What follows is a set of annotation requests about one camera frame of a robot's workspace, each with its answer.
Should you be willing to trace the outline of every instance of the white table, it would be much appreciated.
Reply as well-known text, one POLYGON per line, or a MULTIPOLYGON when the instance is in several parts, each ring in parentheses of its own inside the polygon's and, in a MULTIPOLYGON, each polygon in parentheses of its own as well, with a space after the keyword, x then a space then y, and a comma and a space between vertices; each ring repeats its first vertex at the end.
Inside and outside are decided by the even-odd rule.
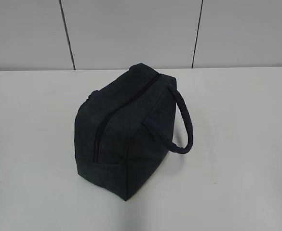
POLYGON ((77 175, 73 146, 80 104, 123 72, 0 72, 0 231, 282 231, 282 67, 160 70, 194 147, 128 202, 77 175))

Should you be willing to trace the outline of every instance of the bag handle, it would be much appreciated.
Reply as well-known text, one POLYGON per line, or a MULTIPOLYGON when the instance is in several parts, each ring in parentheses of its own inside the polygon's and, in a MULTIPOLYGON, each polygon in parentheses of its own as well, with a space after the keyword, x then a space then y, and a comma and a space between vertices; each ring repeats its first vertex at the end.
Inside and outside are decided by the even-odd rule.
POLYGON ((178 147, 176 144, 174 144, 172 141, 168 140, 166 136, 163 134, 163 132, 158 129, 157 124, 151 119, 147 119, 144 122, 144 125, 157 139, 159 139, 164 144, 164 146, 169 151, 173 153, 186 154, 191 150, 192 145, 193 145, 193 127, 192 127, 191 118, 190 118, 187 106, 185 104, 185 101, 183 97, 181 96, 181 94, 178 92, 178 90, 176 90, 171 84, 168 85, 168 90, 173 94, 175 101, 178 105, 180 114, 183 118, 183 121, 186 127, 186 132, 188 135, 187 146, 185 148, 181 148, 181 147, 178 147))

